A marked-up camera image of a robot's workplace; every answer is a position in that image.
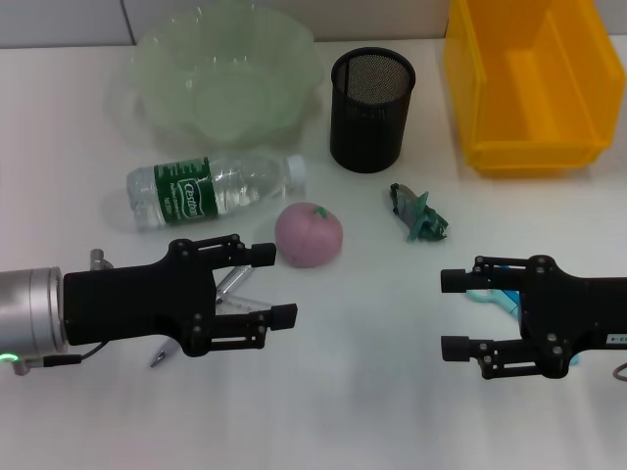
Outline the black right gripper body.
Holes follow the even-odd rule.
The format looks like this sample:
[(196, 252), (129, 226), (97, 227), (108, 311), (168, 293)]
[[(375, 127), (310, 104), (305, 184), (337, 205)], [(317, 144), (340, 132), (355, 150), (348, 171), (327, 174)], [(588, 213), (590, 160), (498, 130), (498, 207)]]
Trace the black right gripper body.
[(624, 277), (573, 276), (539, 255), (527, 260), (520, 294), (520, 335), (540, 375), (560, 379), (577, 354), (626, 348)]

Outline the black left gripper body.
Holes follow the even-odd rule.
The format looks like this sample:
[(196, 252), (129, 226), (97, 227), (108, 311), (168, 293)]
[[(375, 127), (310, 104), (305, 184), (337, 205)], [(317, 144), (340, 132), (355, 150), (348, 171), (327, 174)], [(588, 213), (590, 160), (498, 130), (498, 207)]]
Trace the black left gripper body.
[(208, 353), (216, 263), (201, 251), (212, 242), (174, 240), (151, 264), (66, 274), (63, 324), (69, 344), (161, 335), (176, 340), (186, 354)]

